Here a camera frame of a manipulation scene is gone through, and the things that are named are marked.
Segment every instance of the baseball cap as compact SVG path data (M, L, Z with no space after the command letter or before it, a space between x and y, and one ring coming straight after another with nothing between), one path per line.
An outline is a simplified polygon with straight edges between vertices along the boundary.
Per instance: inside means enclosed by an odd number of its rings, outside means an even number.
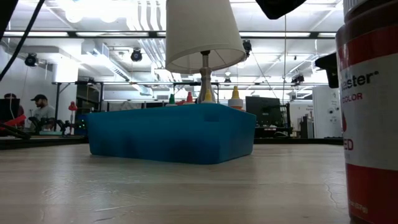
M47 100L47 97L43 94L38 94L35 96L35 98L31 99L31 101L38 101L39 99Z

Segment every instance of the lamp base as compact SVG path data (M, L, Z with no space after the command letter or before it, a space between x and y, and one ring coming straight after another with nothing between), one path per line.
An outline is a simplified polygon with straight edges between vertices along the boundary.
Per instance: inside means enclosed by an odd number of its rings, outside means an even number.
M211 73L212 70L209 67L209 54L210 51L203 51L201 52L203 56L203 68L199 70L200 75L201 75L201 87L200 87L200 93L198 97L198 103L201 103L205 100L206 98L206 92L207 90L210 90L211 93L211 100L213 102L216 102L216 98L214 97L214 92L211 87Z
M211 68L205 67L200 69L201 74L201 87L198 96L198 103L202 103L206 98L207 90L210 90L212 102L216 102L213 88L211 87Z

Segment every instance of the red container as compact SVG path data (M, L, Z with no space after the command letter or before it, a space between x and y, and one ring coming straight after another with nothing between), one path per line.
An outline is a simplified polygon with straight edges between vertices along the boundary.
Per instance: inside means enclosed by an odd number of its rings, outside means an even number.
M398 1L370 0L338 31L349 214L398 223Z

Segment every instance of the lamp shade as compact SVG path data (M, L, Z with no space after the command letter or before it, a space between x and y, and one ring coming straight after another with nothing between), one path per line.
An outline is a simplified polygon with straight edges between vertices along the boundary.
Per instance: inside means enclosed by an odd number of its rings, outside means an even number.
M246 57L229 0L168 0L166 69L199 73L207 50L212 70Z

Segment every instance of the blue plastic bin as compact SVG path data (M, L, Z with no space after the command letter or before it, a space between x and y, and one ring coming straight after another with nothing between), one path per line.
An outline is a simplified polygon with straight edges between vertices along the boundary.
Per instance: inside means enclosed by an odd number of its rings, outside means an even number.
M218 104L88 115L93 155L217 164L252 153L256 116Z

